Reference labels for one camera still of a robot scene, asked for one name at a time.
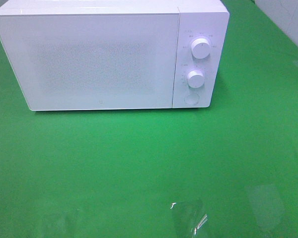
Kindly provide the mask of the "white microwave door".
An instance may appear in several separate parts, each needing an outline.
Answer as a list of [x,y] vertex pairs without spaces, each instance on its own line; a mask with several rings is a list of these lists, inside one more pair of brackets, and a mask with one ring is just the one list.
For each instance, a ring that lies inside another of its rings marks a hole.
[[170,108],[178,14],[0,15],[33,111]]

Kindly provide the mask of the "white microwave oven body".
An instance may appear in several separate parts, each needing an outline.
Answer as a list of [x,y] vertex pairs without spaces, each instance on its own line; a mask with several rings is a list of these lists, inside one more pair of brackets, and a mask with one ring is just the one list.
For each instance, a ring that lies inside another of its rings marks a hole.
[[[0,6],[0,15],[110,15],[110,14],[178,14],[178,36],[170,108],[206,108],[211,103],[220,63],[229,12],[219,0],[9,0]],[[191,43],[200,37],[211,41],[211,52],[204,59],[191,53]],[[191,88],[187,75],[199,70],[205,75],[200,88]],[[196,105],[184,98],[196,93]]]

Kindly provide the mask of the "clear tape patch right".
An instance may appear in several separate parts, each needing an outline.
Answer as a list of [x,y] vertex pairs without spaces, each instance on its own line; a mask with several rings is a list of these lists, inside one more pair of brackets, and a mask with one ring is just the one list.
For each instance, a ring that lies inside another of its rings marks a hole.
[[258,226],[263,230],[270,230],[278,225],[285,208],[276,186],[247,186],[245,190]]

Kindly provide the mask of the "round door release button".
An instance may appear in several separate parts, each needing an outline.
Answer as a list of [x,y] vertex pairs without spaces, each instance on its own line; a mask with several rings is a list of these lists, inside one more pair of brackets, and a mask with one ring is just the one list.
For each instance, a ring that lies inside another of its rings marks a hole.
[[190,93],[187,96],[185,96],[184,101],[188,105],[196,105],[199,102],[199,95],[196,93]]

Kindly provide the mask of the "clear tape patch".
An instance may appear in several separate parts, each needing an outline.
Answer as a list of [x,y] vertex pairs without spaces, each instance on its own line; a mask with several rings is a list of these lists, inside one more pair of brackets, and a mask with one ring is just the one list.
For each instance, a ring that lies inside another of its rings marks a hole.
[[170,210],[177,238],[210,238],[208,214],[201,199],[172,202]]
[[276,186],[247,186],[245,190],[258,226],[263,230],[270,230],[278,225],[285,208]]

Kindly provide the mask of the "white timer knob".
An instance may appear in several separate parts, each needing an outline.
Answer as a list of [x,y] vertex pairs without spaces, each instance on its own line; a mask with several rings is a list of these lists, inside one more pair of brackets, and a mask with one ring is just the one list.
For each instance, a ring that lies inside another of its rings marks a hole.
[[187,83],[191,88],[200,88],[205,83],[205,75],[199,70],[193,70],[187,75]]

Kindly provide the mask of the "upper white microwave knob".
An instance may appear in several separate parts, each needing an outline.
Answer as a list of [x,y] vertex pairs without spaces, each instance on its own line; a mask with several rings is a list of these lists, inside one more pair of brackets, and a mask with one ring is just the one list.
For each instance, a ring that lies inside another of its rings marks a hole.
[[196,59],[204,59],[211,52],[211,41],[206,37],[195,39],[191,43],[191,53]]

